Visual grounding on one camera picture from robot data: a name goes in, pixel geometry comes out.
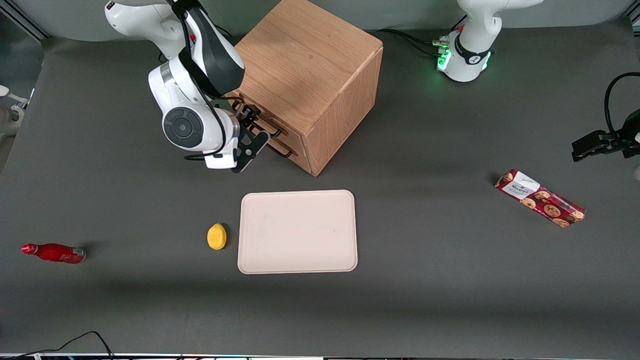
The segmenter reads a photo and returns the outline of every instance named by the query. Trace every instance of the gray tablecloth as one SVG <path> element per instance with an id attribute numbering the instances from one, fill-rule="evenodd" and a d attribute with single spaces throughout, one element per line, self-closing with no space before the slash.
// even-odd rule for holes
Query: gray tablecloth
<path id="1" fill-rule="evenodd" d="M 376 106 L 318 178 L 269 151 L 239 175 L 182 160 L 147 86 L 151 43 L 46 41 L 0 177 L 0 350 L 98 330 L 115 352 L 640 357 L 640 159 L 570 154 L 605 128 L 610 80 L 639 68 L 628 21 L 507 29 L 468 84 L 380 37 Z M 616 127 L 637 84 L 613 92 Z M 494 189 L 510 168 L 586 219 L 561 229 Z M 355 195 L 358 267 L 241 274 L 243 196 L 320 189 Z M 220 252 L 215 222 L 230 229 Z M 20 253 L 28 241 L 90 257 L 46 263 Z"/>

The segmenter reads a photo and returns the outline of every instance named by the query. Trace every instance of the white tray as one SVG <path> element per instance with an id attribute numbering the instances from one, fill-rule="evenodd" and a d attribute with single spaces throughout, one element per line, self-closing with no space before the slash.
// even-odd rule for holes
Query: white tray
<path id="1" fill-rule="evenodd" d="M 347 190 L 250 193 L 242 200 L 238 269 L 244 274 L 347 272 L 358 264 Z"/>

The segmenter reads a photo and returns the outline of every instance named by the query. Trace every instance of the cookie box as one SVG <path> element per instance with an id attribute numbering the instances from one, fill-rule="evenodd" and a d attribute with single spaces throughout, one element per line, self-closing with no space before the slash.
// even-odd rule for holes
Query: cookie box
<path id="1" fill-rule="evenodd" d="M 516 169 L 504 174 L 495 183 L 495 187 L 559 227 L 567 227 L 584 218 L 583 208 L 541 186 Z"/>

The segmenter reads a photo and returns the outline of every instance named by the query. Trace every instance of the red bottle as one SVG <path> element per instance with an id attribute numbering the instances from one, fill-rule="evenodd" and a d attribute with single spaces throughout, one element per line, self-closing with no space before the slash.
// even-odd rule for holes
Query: red bottle
<path id="1" fill-rule="evenodd" d="M 24 244 L 22 252 L 32 254 L 45 261 L 78 264 L 84 260 L 86 253 L 80 247 L 68 247 L 60 244 Z"/>

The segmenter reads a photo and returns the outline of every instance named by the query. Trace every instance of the wooden box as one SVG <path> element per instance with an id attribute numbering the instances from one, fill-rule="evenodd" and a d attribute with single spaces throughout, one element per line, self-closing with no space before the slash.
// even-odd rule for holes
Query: wooden box
<path id="1" fill-rule="evenodd" d="M 307 0 L 282 0 L 236 49 L 246 73 L 233 95 L 258 123 L 282 134 L 269 144 L 313 176 L 373 107 L 382 42 Z"/>

